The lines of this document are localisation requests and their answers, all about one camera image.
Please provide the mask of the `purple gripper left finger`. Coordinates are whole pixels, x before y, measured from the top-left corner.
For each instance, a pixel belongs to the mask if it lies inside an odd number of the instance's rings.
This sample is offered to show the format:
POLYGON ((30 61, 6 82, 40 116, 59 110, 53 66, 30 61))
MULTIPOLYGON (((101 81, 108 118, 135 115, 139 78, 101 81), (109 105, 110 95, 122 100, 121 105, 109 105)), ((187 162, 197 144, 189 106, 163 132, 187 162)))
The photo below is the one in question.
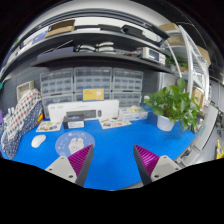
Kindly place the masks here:
POLYGON ((94 148, 90 144, 69 157, 60 156, 46 168, 46 171, 83 187, 93 155, 94 148))

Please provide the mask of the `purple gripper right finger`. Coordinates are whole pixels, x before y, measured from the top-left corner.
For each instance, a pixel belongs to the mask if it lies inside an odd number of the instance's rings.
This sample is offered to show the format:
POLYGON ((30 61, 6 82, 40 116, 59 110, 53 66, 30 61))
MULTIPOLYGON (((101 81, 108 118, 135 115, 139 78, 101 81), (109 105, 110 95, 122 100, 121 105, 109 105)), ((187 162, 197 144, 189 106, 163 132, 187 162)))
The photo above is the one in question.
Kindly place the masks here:
POLYGON ((134 145, 133 154, 143 185, 181 170, 181 167, 167 155, 157 156, 141 146, 134 145))

